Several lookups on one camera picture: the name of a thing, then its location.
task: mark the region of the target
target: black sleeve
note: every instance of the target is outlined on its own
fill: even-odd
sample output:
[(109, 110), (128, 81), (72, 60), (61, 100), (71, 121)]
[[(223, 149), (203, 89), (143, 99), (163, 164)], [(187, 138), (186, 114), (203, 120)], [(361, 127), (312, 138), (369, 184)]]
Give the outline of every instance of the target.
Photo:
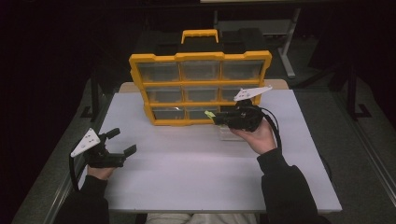
[(108, 224), (106, 185), (107, 181), (87, 175), (80, 192), (72, 192), (66, 198), (54, 224)]
[(322, 223), (303, 173), (297, 166), (288, 166), (280, 148), (257, 160), (264, 172), (262, 194), (271, 224)]

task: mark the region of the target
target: carrying handle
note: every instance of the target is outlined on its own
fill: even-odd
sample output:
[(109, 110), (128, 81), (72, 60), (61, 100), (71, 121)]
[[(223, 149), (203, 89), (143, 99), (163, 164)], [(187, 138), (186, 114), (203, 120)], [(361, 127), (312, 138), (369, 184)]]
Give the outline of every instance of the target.
[(181, 37), (181, 44), (184, 43), (185, 37), (195, 37), (195, 36), (214, 36), (216, 38), (216, 43), (219, 43), (218, 30), (185, 30)]

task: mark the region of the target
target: dark background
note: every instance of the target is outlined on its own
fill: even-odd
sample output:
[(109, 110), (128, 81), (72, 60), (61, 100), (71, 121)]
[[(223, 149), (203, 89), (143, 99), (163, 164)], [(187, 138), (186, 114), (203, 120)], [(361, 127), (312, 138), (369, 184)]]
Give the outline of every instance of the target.
[[(131, 81), (128, 58), (142, 30), (173, 32), (212, 26), (211, 8), (104, 10), (159, 2), (163, 3), (1, 2), (0, 90), (6, 103), (1, 114), (0, 223), (12, 220), (75, 115), (92, 74), (103, 91), (111, 93), (122, 82)], [(222, 15), (224, 19), (246, 15), (248, 19), (259, 19), (263, 10), (268, 11), (268, 7), (249, 8), (248, 13), (228, 7)], [(310, 64), (313, 67), (325, 69), (337, 62), (354, 64), (396, 126), (394, 13), (394, 5), (388, 1), (303, 7), (295, 36), (319, 39)]]

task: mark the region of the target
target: yellow organizer box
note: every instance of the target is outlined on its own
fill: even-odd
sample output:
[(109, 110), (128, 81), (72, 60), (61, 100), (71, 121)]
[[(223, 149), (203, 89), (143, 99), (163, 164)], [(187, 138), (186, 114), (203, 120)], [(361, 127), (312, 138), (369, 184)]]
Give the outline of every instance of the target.
[[(145, 32), (129, 63), (154, 125), (209, 124), (205, 111), (235, 105), (241, 88), (264, 86), (272, 55), (258, 29)], [(260, 95), (252, 99), (260, 102)]]

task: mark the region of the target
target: hand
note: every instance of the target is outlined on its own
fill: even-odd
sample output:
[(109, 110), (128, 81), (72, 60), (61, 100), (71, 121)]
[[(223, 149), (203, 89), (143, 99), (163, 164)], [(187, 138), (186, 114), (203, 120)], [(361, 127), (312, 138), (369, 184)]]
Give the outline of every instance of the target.
[(230, 130), (232, 133), (245, 139), (250, 147), (260, 155), (276, 148), (272, 128), (265, 119), (253, 133), (236, 129)]
[(101, 180), (108, 180), (108, 178), (113, 174), (115, 167), (110, 168), (92, 168), (88, 165), (87, 175), (92, 175)]

